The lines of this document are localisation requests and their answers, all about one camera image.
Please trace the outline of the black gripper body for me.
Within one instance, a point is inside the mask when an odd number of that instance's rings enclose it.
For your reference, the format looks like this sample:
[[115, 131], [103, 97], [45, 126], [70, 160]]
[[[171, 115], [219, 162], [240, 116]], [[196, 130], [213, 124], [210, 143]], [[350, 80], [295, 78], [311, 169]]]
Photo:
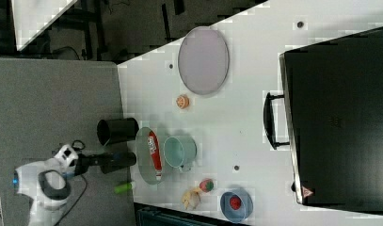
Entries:
[[84, 155], [80, 153], [76, 161], [74, 175], [82, 175], [88, 171], [88, 168], [91, 166], [99, 165], [99, 157], [96, 154], [93, 155]]

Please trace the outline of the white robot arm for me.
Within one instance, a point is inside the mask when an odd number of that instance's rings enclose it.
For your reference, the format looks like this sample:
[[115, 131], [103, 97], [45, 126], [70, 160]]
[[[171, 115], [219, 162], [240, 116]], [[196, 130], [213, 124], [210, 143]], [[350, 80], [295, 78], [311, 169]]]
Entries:
[[12, 179], [15, 192], [30, 199], [27, 226], [57, 226], [82, 197], [68, 209], [72, 193], [69, 180], [86, 173], [94, 163], [90, 156], [80, 153], [74, 159], [54, 156], [17, 168]]

